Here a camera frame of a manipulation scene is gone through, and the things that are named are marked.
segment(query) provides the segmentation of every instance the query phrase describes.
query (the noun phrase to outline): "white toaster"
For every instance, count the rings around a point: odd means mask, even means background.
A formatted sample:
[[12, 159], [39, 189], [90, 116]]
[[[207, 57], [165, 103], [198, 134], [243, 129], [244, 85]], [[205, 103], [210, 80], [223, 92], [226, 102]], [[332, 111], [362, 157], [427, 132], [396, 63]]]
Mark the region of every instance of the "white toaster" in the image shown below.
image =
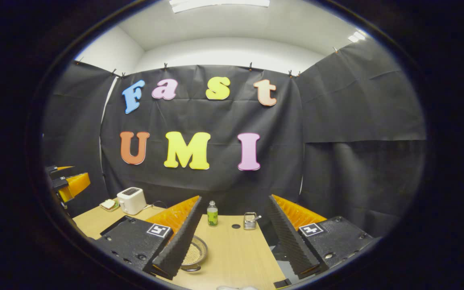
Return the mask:
[[130, 187], [118, 193], [119, 205], [124, 213], [136, 215], [146, 206], [144, 192], [137, 187]]

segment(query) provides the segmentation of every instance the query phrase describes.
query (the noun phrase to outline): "table surface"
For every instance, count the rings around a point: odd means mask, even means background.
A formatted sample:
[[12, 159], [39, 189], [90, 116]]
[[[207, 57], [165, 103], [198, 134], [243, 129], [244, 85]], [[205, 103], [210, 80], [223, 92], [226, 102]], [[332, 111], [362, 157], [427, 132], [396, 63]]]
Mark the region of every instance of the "table surface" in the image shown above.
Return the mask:
[[[133, 217], [145, 220], [163, 210], [157, 206], [149, 207]], [[99, 233], [124, 215], [121, 209], [108, 212], [98, 206], [73, 220], [85, 235], [97, 239], [101, 237]], [[233, 224], [239, 224], [241, 228], [234, 229]], [[274, 282], [286, 279], [261, 229], [244, 230], [243, 216], [219, 216], [217, 226], [208, 226], [207, 215], [202, 215], [195, 235], [208, 247], [207, 257], [199, 263], [201, 270], [179, 270], [172, 281], [159, 279], [195, 290], [215, 290], [218, 286], [274, 290]]]

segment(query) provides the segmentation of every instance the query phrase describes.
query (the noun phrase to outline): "white wall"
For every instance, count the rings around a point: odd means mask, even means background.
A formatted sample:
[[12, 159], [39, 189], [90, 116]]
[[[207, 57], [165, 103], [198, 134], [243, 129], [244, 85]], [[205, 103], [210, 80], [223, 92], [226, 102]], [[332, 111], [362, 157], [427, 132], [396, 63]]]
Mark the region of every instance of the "white wall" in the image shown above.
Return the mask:
[[204, 38], [160, 46], [144, 53], [134, 72], [169, 66], [192, 64], [224, 64], [288, 73], [304, 71], [324, 58], [305, 48], [290, 44], [239, 37]]
[[116, 26], [87, 46], [75, 60], [114, 71], [121, 75], [134, 73], [138, 60], [144, 55], [144, 50], [123, 29]]

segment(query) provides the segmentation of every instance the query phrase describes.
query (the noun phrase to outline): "black fabric curtain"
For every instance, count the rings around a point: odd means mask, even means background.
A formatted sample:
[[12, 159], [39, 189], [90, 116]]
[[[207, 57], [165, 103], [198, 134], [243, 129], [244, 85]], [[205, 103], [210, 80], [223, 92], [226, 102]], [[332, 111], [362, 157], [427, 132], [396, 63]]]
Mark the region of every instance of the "black fabric curtain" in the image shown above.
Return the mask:
[[[230, 79], [230, 96], [208, 99], [205, 91], [212, 77]], [[173, 99], [154, 99], [151, 92], [163, 79], [178, 82]], [[268, 79], [276, 85], [274, 106], [260, 104], [254, 83]], [[125, 114], [123, 91], [143, 80], [136, 110]], [[103, 170], [111, 196], [130, 186], [144, 189], [148, 203], [156, 200], [168, 206], [191, 198], [215, 200], [220, 215], [242, 215], [255, 211], [263, 215], [267, 196], [276, 194], [296, 202], [302, 178], [301, 104], [294, 79], [267, 71], [249, 71], [237, 66], [179, 66], [131, 74], [119, 79], [105, 109], [101, 127]], [[120, 156], [120, 133], [134, 133], [130, 152], [138, 154], [138, 132], [148, 132], [146, 157], [139, 165], [127, 164]], [[208, 170], [187, 166], [164, 166], [168, 153], [166, 133], [181, 132], [186, 144], [196, 132], [211, 135], [207, 144]], [[240, 133], [257, 133], [256, 171], [238, 170], [241, 161]], [[268, 242], [276, 238], [259, 220]]]
[[325, 57], [296, 83], [305, 147], [300, 204], [387, 234], [414, 197], [427, 148], [405, 73], [367, 39]]
[[90, 185], [67, 202], [72, 217], [110, 196], [99, 158], [103, 108], [115, 76], [89, 64], [73, 62], [57, 81], [44, 112], [45, 166], [75, 166], [68, 173], [88, 172]]

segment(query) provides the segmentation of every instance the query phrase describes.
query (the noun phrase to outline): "white ceiling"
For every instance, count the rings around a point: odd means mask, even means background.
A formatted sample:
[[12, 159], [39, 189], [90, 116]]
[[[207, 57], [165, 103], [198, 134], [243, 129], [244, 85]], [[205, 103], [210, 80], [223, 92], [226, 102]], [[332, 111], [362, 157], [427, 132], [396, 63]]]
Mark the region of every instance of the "white ceiling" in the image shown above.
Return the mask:
[[173, 13], [160, 0], [119, 26], [145, 51], [208, 37], [249, 37], [283, 42], [329, 55], [350, 44], [356, 28], [303, 0], [271, 0], [269, 7], [219, 5]]

